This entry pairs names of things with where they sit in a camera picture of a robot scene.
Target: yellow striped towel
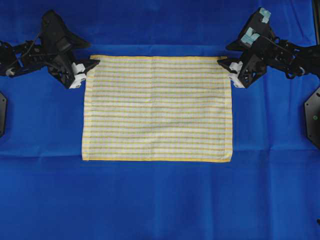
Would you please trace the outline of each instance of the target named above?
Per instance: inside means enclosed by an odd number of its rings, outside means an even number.
[[[94,55],[82,159],[229,162],[231,83],[220,57]]]

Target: blue background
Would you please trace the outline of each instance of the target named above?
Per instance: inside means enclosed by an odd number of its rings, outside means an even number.
[[[238,56],[225,46],[259,6],[282,39],[315,44],[309,0],[3,0],[0,39],[32,40],[54,9],[92,43],[78,57]],[[232,87],[230,163],[83,162],[84,86],[64,89],[45,68],[2,77],[0,239],[319,239],[320,151],[303,109],[318,86],[269,68]]]

